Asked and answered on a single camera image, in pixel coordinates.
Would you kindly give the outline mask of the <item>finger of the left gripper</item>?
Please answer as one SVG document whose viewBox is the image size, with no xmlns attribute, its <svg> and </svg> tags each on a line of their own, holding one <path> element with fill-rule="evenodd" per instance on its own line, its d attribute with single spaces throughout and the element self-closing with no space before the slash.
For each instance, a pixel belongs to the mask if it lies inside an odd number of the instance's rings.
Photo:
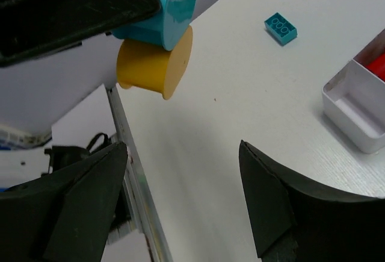
<svg viewBox="0 0 385 262">
<path fill-rule="evenodd" d="M 1 66 L 79 46 L 160 9 L 160 0 L 1 0 Z"/>
</svg>

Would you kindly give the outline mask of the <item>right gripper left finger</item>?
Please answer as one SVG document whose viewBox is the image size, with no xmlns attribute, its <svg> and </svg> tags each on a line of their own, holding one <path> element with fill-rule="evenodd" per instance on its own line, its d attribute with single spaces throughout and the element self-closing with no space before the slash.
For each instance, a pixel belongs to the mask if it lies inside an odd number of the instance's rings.
<svg viewBox="0 0 385 262">
<path fill-rule="evenodd" d="M 127 161 L 113 143 L 1 193 L 1 261 L 100 261 Z"/>
</svg>

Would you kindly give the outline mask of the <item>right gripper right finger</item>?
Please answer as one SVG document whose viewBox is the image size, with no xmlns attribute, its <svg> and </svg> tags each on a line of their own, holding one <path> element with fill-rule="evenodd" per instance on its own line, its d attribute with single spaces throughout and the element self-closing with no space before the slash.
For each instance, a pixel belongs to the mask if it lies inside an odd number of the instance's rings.
<svg viewBox="0 0 385 262">
<path fill-rule="evenodd" d="M 312 180 L 249 144 L 239 168 L 262 261 L 383 261 L 384 200 Z"/>
</svg>

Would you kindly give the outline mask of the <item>yellow butterfly lego piece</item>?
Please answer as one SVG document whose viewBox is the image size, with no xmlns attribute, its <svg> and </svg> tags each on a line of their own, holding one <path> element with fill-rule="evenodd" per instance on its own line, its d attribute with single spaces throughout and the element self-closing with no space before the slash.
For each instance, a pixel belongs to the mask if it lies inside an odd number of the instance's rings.
<svg viewBox="0 0 385 262">
<path fill-rule="evenodd" d="M 173 50 L 136 40 L 124 40 L 117 57 L 117 82 L 123 89 L 138 87 L 172 97 L 191 55 L 193 28 L 188 26 Z"/>
</svg>

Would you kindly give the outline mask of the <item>teal printed lego piece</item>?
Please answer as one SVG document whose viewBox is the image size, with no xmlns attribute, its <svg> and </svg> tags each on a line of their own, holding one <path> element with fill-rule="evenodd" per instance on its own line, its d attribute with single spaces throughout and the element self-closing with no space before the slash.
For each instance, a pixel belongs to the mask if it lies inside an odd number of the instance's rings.
<svg viewBox="0 0 385 262">
<path fill-rule="evenodd" d="M 191 23 L 196 0 L 160 0 L 161 9 L 149 19 L 112 30 L 118 39 L 134 39 L 174 49 Z"/>
</svg>

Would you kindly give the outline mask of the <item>red round lego piece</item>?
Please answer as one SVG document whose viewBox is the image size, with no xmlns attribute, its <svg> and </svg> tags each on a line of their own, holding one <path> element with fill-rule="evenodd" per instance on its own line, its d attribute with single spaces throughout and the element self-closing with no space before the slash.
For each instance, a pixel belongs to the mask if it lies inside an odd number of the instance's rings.
<svg viewBox="0 0 385 262">
<path fill-rule="evenodd" d="M 385 81 L 385 53 L 382 53 L 374 61 L 367 65 L 367 70 L 373 73 L 379 79 Z"/>
</svg>

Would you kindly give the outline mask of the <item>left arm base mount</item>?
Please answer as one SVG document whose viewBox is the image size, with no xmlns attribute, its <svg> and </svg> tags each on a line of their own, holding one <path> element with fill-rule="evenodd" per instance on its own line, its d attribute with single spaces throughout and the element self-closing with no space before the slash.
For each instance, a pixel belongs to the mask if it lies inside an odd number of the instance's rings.
<svg viewBox="0 0 385 262">
<path fill-rule="evenodd" d="M 109 137 L 105 133 L 97 133 L 85 148 L 63 145 L 45 148 L 44 154 L 49 156 L 49 166 L 46 172 L 41 173 L 41 177 L 56 172 L 76 162 L 85 160 L 87 157 L 111 145 L 114 142 L 114 139 L 114 136 Z M 110 234 L 114 230 L 120 231 L 123 226 L 129 225 L 131 222 L 131 211 L 129 207 L 127 190 L 124 186 L 122 186 L 115 207 L 109 232 Z"/>
</svg>

